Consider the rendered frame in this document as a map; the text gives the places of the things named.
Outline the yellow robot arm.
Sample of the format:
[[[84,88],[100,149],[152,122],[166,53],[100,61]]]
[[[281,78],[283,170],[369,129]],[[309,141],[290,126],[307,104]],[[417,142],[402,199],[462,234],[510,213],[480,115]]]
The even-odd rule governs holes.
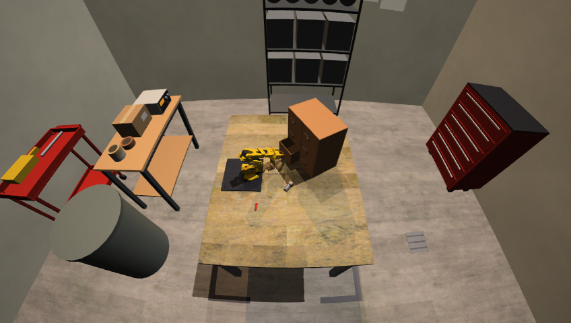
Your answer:
[[[249,180],[251,182],[251,181],[259,178],[259,176],[256,175],[256,173],[263,170],[263,168],[262,168],[263,163],[259,158],[271,157],[273,155],[272,151],[273,150],[271,148],[243,149],[242,153],[240,152],[238,154],[238,157],[240,158],[240,160],[242,162],[248,162],[251,164],[255,164],[253,166],[250,166],[248,164],[243,164],[242,172],[244,173],[244,179],[245,180]],[[251,173],[253,173],[253,174],[251,174]]]

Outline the dark brown wooden chest of drawers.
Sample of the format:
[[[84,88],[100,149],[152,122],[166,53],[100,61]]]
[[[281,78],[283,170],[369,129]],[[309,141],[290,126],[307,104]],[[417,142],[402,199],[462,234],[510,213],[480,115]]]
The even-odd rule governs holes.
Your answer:
[[[316,98],[288,107],[318,139],[312,177],[335,167],[348,127]]]

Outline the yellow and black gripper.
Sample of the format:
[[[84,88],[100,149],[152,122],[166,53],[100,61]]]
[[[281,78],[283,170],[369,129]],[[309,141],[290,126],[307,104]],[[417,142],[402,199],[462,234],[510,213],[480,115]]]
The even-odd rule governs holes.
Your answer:
[[[281,151],[278,151],[276,148],[271,148],[273,150],[273,155],[270,157],[270,162],[272,163],[272,165],[275,165],[275,160],[274,159],[279,159],[281,157],[284,156],[284,154],[280,154],[283,153]]]

